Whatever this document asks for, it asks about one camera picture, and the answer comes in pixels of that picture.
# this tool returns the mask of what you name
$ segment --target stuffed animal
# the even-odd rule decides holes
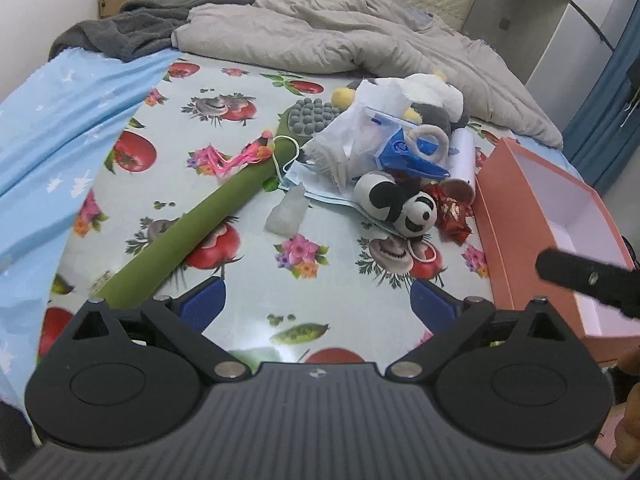
[[[441,154],[449,151],[451,133],[464,128],[470,119],[465,100],[457,88],[446,83],[447,77],[442,72],[435,74],[413,74],[402,78],[367,79],[378,85],[398,83],[402,93],[413,104],[404,113],[403,119],[414,124],[428,124],[429,136],[434,137],[440,149],[432,155],[425,155],[425,160],[434,164],[442,160]],[[345,111],[353,102],[355,91],[362,80],[354,81],[346,88],[338,88],[332,94],[332,104]]]
[[[421,238],[438,219],[435,200],[413,182],[396,184],[383,171],[370,171],[357,181],[355,201],[376,220],[391,222],[405,238]]]

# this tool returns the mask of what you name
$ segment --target beige comforter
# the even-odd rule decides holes
[[[192,9],[173,36],[184,52],[312,74],[362,68],[381,77],[444,72],[471,114],[543,144],[562,135],[504,61],[437,16],[392,0],[257,0]]]

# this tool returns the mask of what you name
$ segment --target vegetable print tablecloth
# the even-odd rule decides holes
[[[174,63],[130,120],[76,218],[44,331],[222,184],[207,146],[237,155],[265,129],[275,131],[278,114],[297,100],[327,102],[350,80],[188,55]],[[478,131],[481,166],[506,133]],[[160,290],[176,297],[212,274],[222,277],[226,304],[204,334],[254,369],[264,360],[365,360],[384,370],[431,335],[411,310],[416,278],[458,298],[492,298],[473,218],[462,246],[432,229],[408,251],[355,210],[313,202],[300,233],[285,240],[264,230],[284,192],[273,179],[264,189],[212,226]]]

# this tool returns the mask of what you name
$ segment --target white paper roll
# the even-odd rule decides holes
[[[476,144],[468,128],[451,134],[449,143],[450,177],[440,183],[440,189],[458,202],[471,204],[476,197]]]

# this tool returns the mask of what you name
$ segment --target open box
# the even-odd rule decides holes
[[[631,256],[598,194],[540,156],[501,140],[477,176],[474,212],[498,308],[522,310],[546,296],[600,363],[640,345],[640,321],[543,282],[538,254],[557,247],[633,268]]]

